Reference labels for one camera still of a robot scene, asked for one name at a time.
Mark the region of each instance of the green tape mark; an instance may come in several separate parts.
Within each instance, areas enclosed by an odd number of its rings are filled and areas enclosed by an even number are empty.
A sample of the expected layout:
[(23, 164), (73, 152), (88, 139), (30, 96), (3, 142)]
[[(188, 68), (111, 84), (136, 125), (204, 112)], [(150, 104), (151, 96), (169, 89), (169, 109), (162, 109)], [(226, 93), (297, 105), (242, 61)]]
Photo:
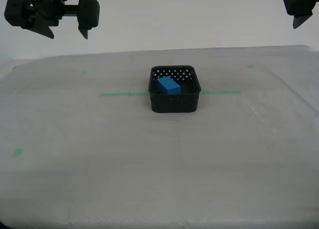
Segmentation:
[(124, 92), (124, 93), (108, 93), (108, 94), (99, 95), (99, 97), (118, 97), (118, 96), (149, 96), (149, 93)]
[(239, 95), (241, 91), (202, 91), (201, 95)]
[(23, 152), (24, 152), (24, 149), (16, 148), (15, 152), (13, 152), (13, 154), (12, 154), (12, 157), (17, 158), (17, 157), (21, 156), (23, 154)]
[(256, 65), (255, 65), (255, 64), (249, 64), (249, 65), (247, 65), (247, 68), (249, 68), (249, 69), (255, 69), (255, 68), (256, 68)]
[[(201, 95), (239, 95), (241, 91), (202, 91)], [(120, 97), (120, 96), (149, 96), (149, 93), (132, 93), (132, 92), (123, 92), (123, 93), (105, 93), (100, 94), (99, 97)]]

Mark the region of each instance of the white wall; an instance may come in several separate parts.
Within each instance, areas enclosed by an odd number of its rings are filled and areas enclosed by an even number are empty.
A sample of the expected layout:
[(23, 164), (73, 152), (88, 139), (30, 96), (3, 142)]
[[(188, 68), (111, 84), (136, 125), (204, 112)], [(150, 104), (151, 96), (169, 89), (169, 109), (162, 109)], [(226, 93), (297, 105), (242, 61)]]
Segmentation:
[[(5, 0), (0, 0), (0, 12)], [(69, 0), (69, 4), (78, 0)], [(1, 16), (0, 52), (12, 58), (181, 48), (308, 45), (319, 49), (319, 6), (293, 30), (283, 0), (99, 0), (100, 25), (89, 40), (77, 19), (53, 28), (55, 39), (11, 27)]]

